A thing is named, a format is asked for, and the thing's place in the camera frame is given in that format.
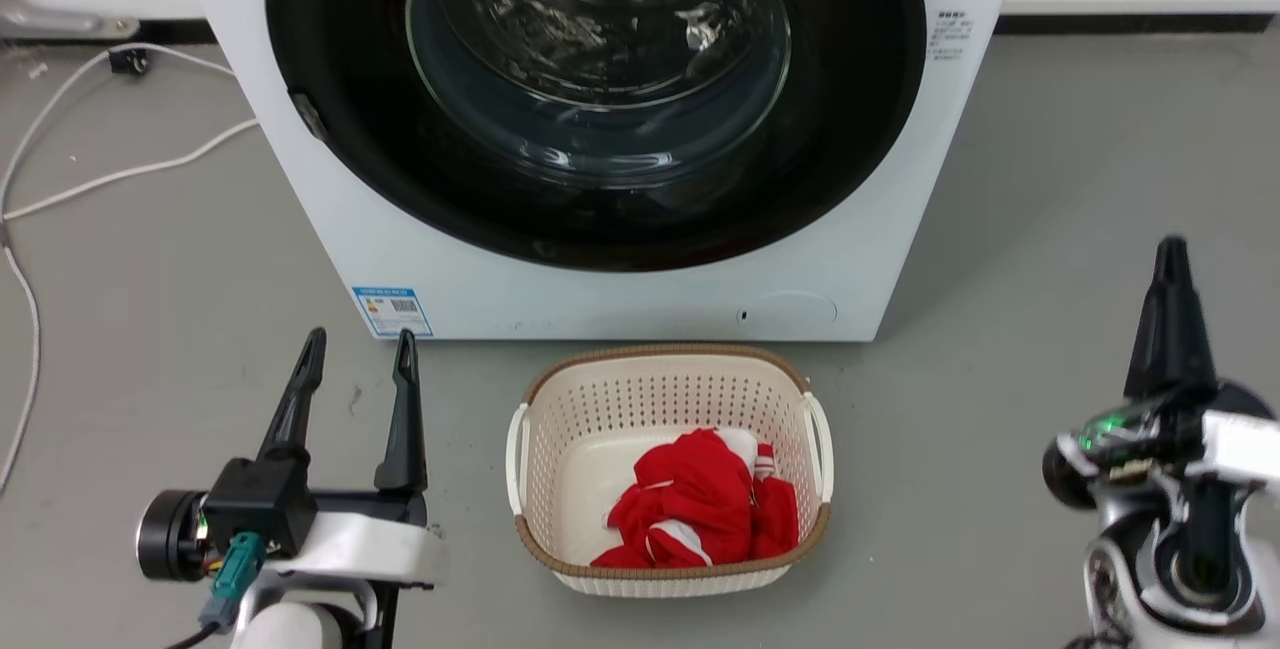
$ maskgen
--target robotic arm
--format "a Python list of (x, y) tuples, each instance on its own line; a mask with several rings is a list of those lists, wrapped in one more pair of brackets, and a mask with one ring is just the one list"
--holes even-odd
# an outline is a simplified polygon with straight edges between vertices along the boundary
[[(147, 508), (137, 559), (152, 580), (211, 579), (201, 631), (233, 649), (390, 649), (402, 589), (431, 589), (442, 543), (429, 530), (426, 453), (413, 335), (396, 352), (396, 407), (371, 492), (307, 486), (307, 420), (325, 333), (298, 357), (255, 460), (232, 460), (206, 492), (168, 490)], [(356, 599), (358, 613), (288, 600), (292, 591)]]
[(1124, 396), (1043, 461), (1059, 502), (1098, 512), (1084, 566), (1093, 644), (1280, 646), (1280, 561), (1244, 535), (1248, 499), (1280, 486), (1280, 425), (1217, 378), (1175, 236), (1157, 252)]

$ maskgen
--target washing machine door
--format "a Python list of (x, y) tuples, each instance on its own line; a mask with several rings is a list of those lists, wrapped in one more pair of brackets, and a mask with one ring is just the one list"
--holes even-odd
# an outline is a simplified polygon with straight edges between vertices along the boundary
[(923, 0), (266, 0), (303, 120), (390, 202), (562, 268), (745, 253), (855, 191)]

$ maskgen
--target gray floor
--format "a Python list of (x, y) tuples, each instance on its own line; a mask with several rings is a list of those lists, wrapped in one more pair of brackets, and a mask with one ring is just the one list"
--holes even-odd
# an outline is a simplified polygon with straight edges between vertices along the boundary
[[(3, 156), (83, 56), (0, 56)], [(10, 206), (186, 154), (243, 116), (232, 81), (177, 61), (141, 83), (100, 76), (32, 152)], [(527, 381), (582, 347), (422, 346), (429, 502), (449, 557), (435, 593), (403, 599), (399, 645), (1060, 646), (1084, 626), (1092, 521), (1047, 497), (1041, 451), (1116, 402), (1166, 230), (1190, 238), (1219, 366), (1280, 402), (1277, 157), (1280, 33), (997, 38), (881, 339), (780, 347), (831, 413), (837, 494), (812, 559), (753, 594), (644, 603), (559, 586), (516, 539), (500, 458)], [(195, 629), (205, 590), (140, 576), (148, 499), (206, 486), (256, 447), (319, 324), (312, 484), (367, 485), (392, 349), (366, 333), (256, 131), (12, 234), (46, 364), (0, 501), (4, 644), (166, 644)], [(4, 440), (28, 330), (0, 271)], [(1268, 499), (1251, 525), (1280, 539)]]

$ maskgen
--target red and white garment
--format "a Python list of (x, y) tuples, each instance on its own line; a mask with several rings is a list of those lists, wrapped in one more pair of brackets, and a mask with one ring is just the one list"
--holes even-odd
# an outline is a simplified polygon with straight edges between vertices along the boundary
[(785, 554), (799, 543), (795, 488), (744, 429), (698, 429), (649, 449), (608, 516), (622, 545), (591, 566), (673, 568)]

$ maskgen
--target white cable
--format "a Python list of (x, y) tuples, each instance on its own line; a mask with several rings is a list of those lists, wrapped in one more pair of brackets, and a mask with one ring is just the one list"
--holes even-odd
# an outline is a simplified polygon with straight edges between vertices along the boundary
[(6, 215), (4, 215), (3, 219), (4, 221), (22, 219), (23, 216), (32, 215), (32, 212), (37, 212), (40, 210), (44, 210), (45, 207), (51, 207), (54, 206), (54, 204), (63, 204), (68, 198), (79, 197), (79, 195), (86, 192), (92, 192), (92, 189), (97, 189), (104, 184), (111, 184), (114, 180), (128, 179), (132, 175), (151, 174), (151, 172), (163, 172), (165, 169), (174, 169), (174, 166), (182, 166), (184, 165), (184, 163), (196, 161), (198, 160), (198, 157), (205, 156), (205, 154), (209, 154), (215, 148), (218, 148), (218, 146), (225, 142), (225, 140), (234, 137), (234, 134), (238, 134), (242, 131), (252, 129), (256, 125), (257, 125), (256, 119), (239, 122), (239, 124), (233, 125), (228, 131), (223, 131), (223, 133), (220, 133), (218, 137), (214, 137), (209, 142), (205, 142), (205, 146), (196, 148), (195, 152), (187, 154), (186, 156), (175, 157), (175, 160), (163, 161), (163, 163), (148, 163), (148, 165), (145, 166), (133, 166), (133, 169), (125, 169), (124, 172), (115, 172), (115, 174), (101, 175), (101, 178), (95, 180), (87, 180), (87, 183), (83, 183), (73, 189), (65, 189), (65, 192), (59, 195), (52, 195), (52, 197), (41, 198), (41, 201), (36, 204), (28, 204), (28, 206), (20, 207), (20, 210), (13, 210), (12, 212), (6, 212)]
[(36, 303), (36, 293), (32, 292), (31, 283), (27, 280), (27, 275), (24, 275), (22, 268), (18, 266), (18, 257), (15, 257), (13, 253), (12, 238), (9, 238), (8, 230), (3, 228), (4, 221), (18, 219), (22, 216), (28, 216), (32, 212), (44, 210), (45, 207), (51, 207), (54, 206), (54, 204), (65, 202), (68, 198), (78, 197), (78, 195), (82, 195), (83, 192), (90, 192), (91, 189), (96, 189), (99, 187), (102, 187), (104, 184), (110, 184), (114, 180), (127, 179), (129, 178), (129, 175), (147, 174), (147, 172), (160, 172), (164, 169), (172, 169), (173, 166), (182, 166), (184, 165), (184, 163), (196, 161), (198, 160), (198, 157), (205, 156), (205, 154), (209, 154), (210, 151), (212, 151), (212, 148), (225, 142), (225, 140), (234, 137), (234, 134), (238, 134), (242, 131), (250, 129), (251, 125), (257, 125), (257, 120), (242, 122), (241, 124), (233, 125), (228, 131), (223, 131), (223, 133), (220, 133), (214, 140), (210, 140), (210, 142), (206, 143), (204, 147), (196, 148), (195, 152), (187, 154), (187, 156), (178, 157), (177, 160), (170, 160), (165, 163), (152, 163), (152, 165), (137, 166), (136, 169), (129, 169), (124, 172), (115, 172), (115, 174), (105, 175), (101, 179), (91, 180), (87, 184), (82, 184), (81, 187), (76, 187), (73, 189), (68, 189), (67, 192), (54, 195), (54, 197), (45, 198), (44, 201), (32, 204), (31, 206), (20, 207), (20, 210), (13, 212), (4, 212), (5, 198), (8, 198), (9, 195), (9, 184), (13, 183), (13, 177), (15, 172), (18, 172), (18, 165), (20, 165), (23, 156), (27, 152), (29, 143), (32, 142), (32, 138), (36, 137), (37, 131), (40, 131), (40, 127), (47, 119), (49, 113), (54, 110), (60, 99), (63, 99), (64, 93), (67, 93), (67, 91), (72, 88), (72, 86), (76, 84), (77, 81), (82, 78), (82, 76), (88, 74), (88, 70), (99, 65), (101, 60), (105, 60), (105, 58), (109, 56), (109, 52), (127, 51), (127, 49), (150, 49), (150, 51), (165, 52), (165, 55), (183, 58), (183, 60), (192, 61), (192, 64), (206, 67), (207, 69), (212, 70), (219, 70), (223, 72), (223, 74), (236, 76), (230, 69), (227, 69), (227, 67), (224, 65), (215, 64), (215, 61), (202, 60), (202, 58), (191, 56), (188, 55), (188, 52), (179, 52), (178, 49), (161, 47), (159, 46), (159, 44), (146, 44), (146, 42), (120, 44), (120, 46), (110, 47), (108, 51), (97, 52), (97, 55), (91, 58), (91, 60), (84, 61), (84, 64), (79, 67), (79, 69), (72, 72), (72, 76), (69, 76), (68, 79), (63, 81), (61, 87), (59, 87), (56, 92), (54, 92), (54, 96), (49, 100), (49, 102), (46, 102), (45, 108), (42, 108), (40, 113), (37, 113), (36, 119), (31, 122), (31, 125), (29, 128), (27, 128), (27, 132), (22, 136), (22, 140), (18, 140), (18, 148), (14, 148), (13, 157), (10, 157), (9, 160), (9, 166), (6, 166), (4, 172), (4, 178), (0, 179), (0, 244), (3, 244), (4, 247), (5, 259), (9, 260), (9, 268), (13, 270), (14, 276), (18, 276), (18, 284), (22, 285), (23, 293), (27, 294), (27, 307), (31, 310), (31, 380), (27, 384), (27, 399), (24, 399), (22, 406), (22, 413), (18, 417), (18, 429), (17, 431), (14, 431), (13, 442), (9, 444), (9, 454), (5, 458), (4, 470), (0, 470), (0, 497), (4, 495), (5, 489), (9, 486), (9, 479), (13, 476), (14, 465), (17, 465), (18, 462), (18, 452), (19, 449), (22, 449), (22, 440), (27, 435), (27, 424), (28, 421), (31, 421), (31, 411), (36, 406), (36, 387), (40, 384), (40, 344), (41, 344), (40, 307)]

